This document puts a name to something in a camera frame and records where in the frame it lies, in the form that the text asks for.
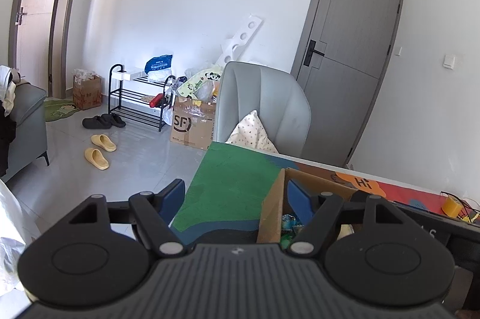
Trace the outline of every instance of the green bath mat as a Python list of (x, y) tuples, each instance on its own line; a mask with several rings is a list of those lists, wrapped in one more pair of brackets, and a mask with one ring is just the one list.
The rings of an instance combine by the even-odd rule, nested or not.
[(45, 107), (45, 121), (67, 118), (80, 111), (72, 100), (44, 101), (43, 106)]

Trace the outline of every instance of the gray door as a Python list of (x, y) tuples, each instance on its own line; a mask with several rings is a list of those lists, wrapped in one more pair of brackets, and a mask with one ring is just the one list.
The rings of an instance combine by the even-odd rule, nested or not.
[(342, 166), (390, 50), (400, 0), (320, 0), (298, 74), (311, 107), (302, 157)]

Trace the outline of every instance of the white plastic bag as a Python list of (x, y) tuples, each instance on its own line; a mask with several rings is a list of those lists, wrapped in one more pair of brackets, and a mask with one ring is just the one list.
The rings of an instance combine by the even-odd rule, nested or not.
[(195, 92), (195, 96), (198, 100), (207, 103), (212, 98), (213, 91), (215, 90), (215, 84), (212, 80), (205, 82), (198, 90)]
[(173, 118), (173, 107), (164, 109), (162, 119), (165, 122), (165, 124), (168, 124), (169, 126), (171, 126), (172, 118)]
[(28, 232), (26, 225), (20, 203), (0, 180), (0, 296), (15, 287), (23, 289), (17, 274), (18, 258), (32, 236), (40, 236), (33, 221), (28, 223)]
[(76, 76), (77, 78), (81, 79), (82, 81), (85, 81), (86, 79), (93, 79), (97, 75), (92, 70), (83, 70), (81, 68), (76, 68), (73, 71), (73, 75)]
[(213, 63), (205, 61), (205, 62), (201, 63), (199, 66), (187, 68), (185, 70), (185, 75), (186, 75), (187, 78), (191, 78), (195, 74), (197, 74), (199, 71), (202, 71), (204, 68), (210, 68), (212, 66), (213, 66)]
[(152, 70), (148, 72), (148, 82), (165, 82), (165, 80), (171, 75), (171, 67), (163, 70)]

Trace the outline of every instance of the yellow slipper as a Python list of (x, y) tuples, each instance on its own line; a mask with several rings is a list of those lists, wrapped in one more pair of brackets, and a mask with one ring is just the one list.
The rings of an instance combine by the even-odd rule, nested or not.
[(92, 140), (94, 145), (101, 147), (105, 151), (115, 151), (117, 149), (117, 146), (115, 146), (107, 135), (92, 135), (90, 140)]
[(110, 166), (109, 161), (103, 157), (102, 152), (99, 149), (89, 147), (85, 150), (85, 158), (100, 170), (105, 170)]

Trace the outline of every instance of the gray armchair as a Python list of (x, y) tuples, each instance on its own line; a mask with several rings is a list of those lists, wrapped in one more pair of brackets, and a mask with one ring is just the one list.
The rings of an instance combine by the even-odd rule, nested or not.
[(226, 142), (254, 109), (278, 152), (299, 157), (310, 128), (310, 106), (297, 81), (283, 71), (229, 62), (220, 83), (213, 140)]
[(43, 106), (46, 95), (44, 90), (29, 83), (18, 85), (15, 89), (14, 108), (10, 117), (17, 123), (17, 130), (8, 152), (7, 174), (0, 177), (3, 182), (7, 182), (38, 157), (44, 157), (49, 164)]

